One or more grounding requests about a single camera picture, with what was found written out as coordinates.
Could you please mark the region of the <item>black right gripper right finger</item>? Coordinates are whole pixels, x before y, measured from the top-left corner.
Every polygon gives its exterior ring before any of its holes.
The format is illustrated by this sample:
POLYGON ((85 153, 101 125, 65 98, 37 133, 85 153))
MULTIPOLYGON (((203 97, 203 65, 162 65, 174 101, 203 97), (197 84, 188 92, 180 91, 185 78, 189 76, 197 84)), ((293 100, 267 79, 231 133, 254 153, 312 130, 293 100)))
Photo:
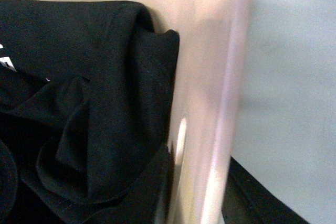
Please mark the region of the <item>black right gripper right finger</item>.
POLYGON ((222 214, 225 223, 308 223, 269 192, 234 158, 230 159, 222 214))

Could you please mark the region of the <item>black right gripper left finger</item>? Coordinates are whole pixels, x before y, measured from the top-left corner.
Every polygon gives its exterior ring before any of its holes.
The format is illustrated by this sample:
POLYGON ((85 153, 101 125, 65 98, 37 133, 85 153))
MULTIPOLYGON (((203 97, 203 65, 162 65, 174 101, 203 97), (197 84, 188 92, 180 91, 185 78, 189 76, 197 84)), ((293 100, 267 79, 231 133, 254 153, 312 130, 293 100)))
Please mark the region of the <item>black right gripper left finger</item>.
POLYGON ((100 223, 153 223, 169 169, 170 153, 161 145, 121 204, 106 209, 100 223))

